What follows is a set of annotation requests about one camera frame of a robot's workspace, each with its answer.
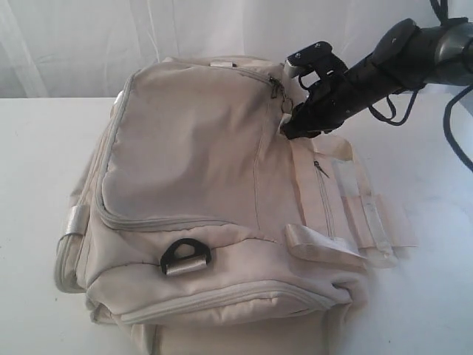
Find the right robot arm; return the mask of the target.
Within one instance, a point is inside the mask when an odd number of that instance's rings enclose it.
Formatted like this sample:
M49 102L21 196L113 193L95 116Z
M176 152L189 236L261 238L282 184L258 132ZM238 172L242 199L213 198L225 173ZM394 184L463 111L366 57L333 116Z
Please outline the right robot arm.
M420 28L407 18L353 67L347 67L329 43L319 41L287 57L285 71L298 80L313 72L319 77L302 87L308 97L282 125L289 139L332 132L364 109L382 122L401 125L394 106L387 117L375 103L406 91L417 95L427 84L472 85L472 23L452 18L438 27Z

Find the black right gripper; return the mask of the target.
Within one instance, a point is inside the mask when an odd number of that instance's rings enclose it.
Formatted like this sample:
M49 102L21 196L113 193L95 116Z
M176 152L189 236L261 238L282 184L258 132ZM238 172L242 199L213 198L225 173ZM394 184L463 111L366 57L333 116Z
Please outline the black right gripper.
M309 98L295 106L290 120L281 126L289 140L315 138L339 128L364 109L382 121L387 117L373 105L392 94L392 79L365 58L343 73L333 73L310 91Z

